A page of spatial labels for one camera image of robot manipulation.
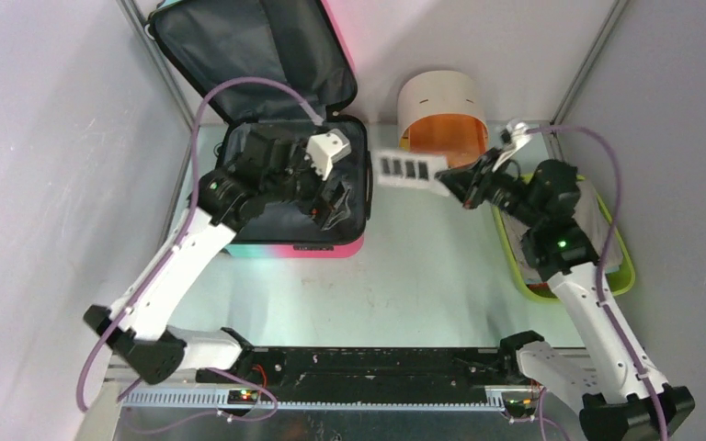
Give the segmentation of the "beige orange round storage box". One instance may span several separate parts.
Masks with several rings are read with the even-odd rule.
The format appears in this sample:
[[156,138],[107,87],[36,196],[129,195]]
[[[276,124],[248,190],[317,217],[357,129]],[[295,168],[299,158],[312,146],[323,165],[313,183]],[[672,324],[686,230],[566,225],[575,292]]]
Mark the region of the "beige orange round storage box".
[[479,95],[477,83],[457,71],[428,71],[409,79],[397,97],[399,147],[443,155],[450,167],[475,162],[489,144]]

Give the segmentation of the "pink and teal kids suitcase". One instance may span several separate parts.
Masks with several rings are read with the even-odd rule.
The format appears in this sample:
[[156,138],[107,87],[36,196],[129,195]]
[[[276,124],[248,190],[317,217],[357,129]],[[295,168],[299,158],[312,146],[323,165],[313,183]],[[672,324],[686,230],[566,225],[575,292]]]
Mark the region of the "pink and teal kids suitcase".
[[364,243],[370,217],[372,171],[364,124],[346,113],[358,82],[336,23],[322,1],[165,1],[150,14],[147,33],[200,95],[234,78],[257,76],[264,85],[237,85],[212,99],[226,123],[218,150],[231,163],[246,137],[267,125],[298,138],[314,132],[306,101],[326,128],[341,131],[350,153],[334,167],[349,185],[350,216],[322,230],[296,204],[266,208],[226,247],[235,257],[346,258]]

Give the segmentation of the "grey ribbed garment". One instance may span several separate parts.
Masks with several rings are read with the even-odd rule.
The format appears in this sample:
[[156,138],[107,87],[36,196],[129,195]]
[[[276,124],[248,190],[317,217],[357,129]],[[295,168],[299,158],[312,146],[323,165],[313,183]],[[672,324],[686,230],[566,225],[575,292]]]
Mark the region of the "grey ribbed garment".
[[[577,184],[580,190],[580,199],[575,207],[573,218],[591,240],[597,254],[601,254],[609,229],[609,221],[599,207],[598,193],[593,184],[588,180],[579,180]],[[521,238],[528,228],[507,213],[500,213],[500,216],[520,279],[527,285],[540,283],[538,272],[528,266],[520,244]],[[617,272],[622,263],[621,246],[617,239],[613,239],[605,264],[605,272],[607,274]]]

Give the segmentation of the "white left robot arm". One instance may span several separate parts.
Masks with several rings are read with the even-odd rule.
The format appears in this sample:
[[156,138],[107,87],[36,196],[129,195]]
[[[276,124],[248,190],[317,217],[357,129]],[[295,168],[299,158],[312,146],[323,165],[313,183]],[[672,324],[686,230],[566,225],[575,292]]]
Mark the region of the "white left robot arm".
[[85,322],[147,384],[188,369],[249,379],[254,359],[233,334],[176,328],[169,319],[205,267],[268,205],[294,203],[321,230],[349,218],[352,187],[338,165],[351,151],[340,130],[306,139],[250,133],[231,163],[199,178],[180,224],[129,290],[108,307],[91,306]]

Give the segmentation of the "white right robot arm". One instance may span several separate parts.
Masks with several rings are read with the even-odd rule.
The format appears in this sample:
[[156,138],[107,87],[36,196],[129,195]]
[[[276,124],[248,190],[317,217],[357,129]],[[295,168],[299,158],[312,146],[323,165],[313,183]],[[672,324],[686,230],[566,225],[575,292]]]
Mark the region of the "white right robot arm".
[[596,373],[555,353],[534,332],[505,339],[497,360],[503,380],[535,380],[578,416],[588,440],[667,440],[696,403],[685,386],[671,386],[652,363],[609,289],[602,259],[576,223],[581,197],[577,170],[546,160],[530,180],[507,173],[484,155],[440,171],[436,179],[466,209],[488,202],[527,226],[526,260],[564,305]]

